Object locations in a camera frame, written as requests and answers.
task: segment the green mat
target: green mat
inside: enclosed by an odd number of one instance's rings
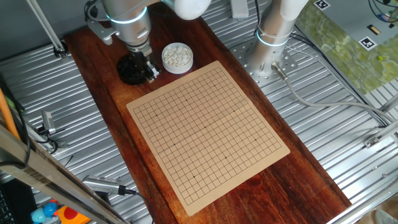
[[[398,78],[398,35],[368,52],[317,9],[314,2],[310,0],[303,9],[297,20],[298,27],[361,93],[367,94]]]

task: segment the ribbed metal floor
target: ribbed metal floor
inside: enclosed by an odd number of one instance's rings
[[[229,2],[212,1],[203,18],[217,37],[234,50],[235,46],[254,38],[257,16],[254,1],[248,0],[249,18],[237,22],[231,18]],[[260,10],[270,2],[259,0]],[[296,40],[290,40],[288,45],[319,56]],[[351,87],[348,86],[348,91],[341,84],[342,78],[331,74],[308,55],[289,52],[298,63],[298,70],[289,75],[290,82],[300,96],[320,103],[357,101],[350,93]],[[369,149],[364,146],[367,138],[380,131],[379,123],[367,111],[350,106],[307,107],[300,104],[279,79],[269,82],[261,90],[352,203],[398,176],[398,148],[391,137]]]
[[[267,1],[259,1],[261,9]],[[203,15],[231,50],[253,38],[257,22],[254,1],[249,0],[248,5],[250,17],[241,22],[231,18],[229,0],[213,1]],[[291,54],[299,67],[290,81],[299,95],[312,102],[356,101],[339,78],[319,62],[301,53]],[[52,46],[43,47],[0,62],[0,73],[25,106],[29,122],[40,126],[40,111],[47,110],[57,127],[66,129],[53,138],[66,141],[68,149],[54,156],[62,164],[73,156],[67,168],[78,178],[88,174],[120,178],[129,188],[136,188],[72,57],[61,61],[53,56]],[[349,106],[301,105],[280,80],[269,82],[262,91],[352,202],[398,175],[398,148],[392,138],[370,149],[363,144],[379,131],[378,122],[367,111]],[[35,192],[35,199],[41,203],[48,197]],[[111,203],[123,217],[131,217],[136,223],[151,221],[143,201],[136,196],[115,196]]]
[[[0,73],[25,107],[26,120],[39,127],[41,110],[51,111],[57,128],[65,128],[52,139],[67,142],[67,149],[54,154],[62,164],[73,156],[67,169],[79,179],[86,175],[118,178],[137,190],[72,57],[61,61],[54,56],[52,46],[43,47],[1,62]],[[34,193],[38,204],[49,199],[41,192]],[[134,223],[152,221],[138,196],[113,195],[109,200],[117,212]]]
[[[387,103],[393,96],[398,94],[398,79],[395,79],[365,95],[365,97],[377,108]],[[391,109],[388,114],[398,119],[398,106]]]

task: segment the grid lines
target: grid lines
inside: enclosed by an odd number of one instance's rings
[[[282,147],[219,67],[133,112],[187,205]]]

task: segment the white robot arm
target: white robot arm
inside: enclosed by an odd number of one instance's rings
[[[90,13],[93,4],[88,7]],[[105,29],[97,19],[87,19],[88,27],[107,45],[112,44],[112,35],[116,34],[131,52],[131,60],[136,70],[144,74],[151,82],[159,74],[151,59],[152,49],[149,43],[150,20],[147,6],[159,0],[101,0],[112,28]],[[163,0],[169,8],[185,20],[201,16],[211,0]]]

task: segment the wooden table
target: wooden table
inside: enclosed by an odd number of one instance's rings
[[[151,84],[131,86],[119,79],[116,64],[129,51],[117,37],[108,46],[85,28],[65,40],[139,191],[155,207],[156,223],[326,223],[350,206],[203,19],[183,21],[172,12],[159,14],[167,11],[162,4],[151,6],[149,11],[150,42],[157,65],[163,70]],[[291,150],[288,156],[191,217],[126,108],[127,103],[181,77],[162,67],[161,52],[172,42],[185,43],[192,49],[194,64],[190,72],[219,60]]]

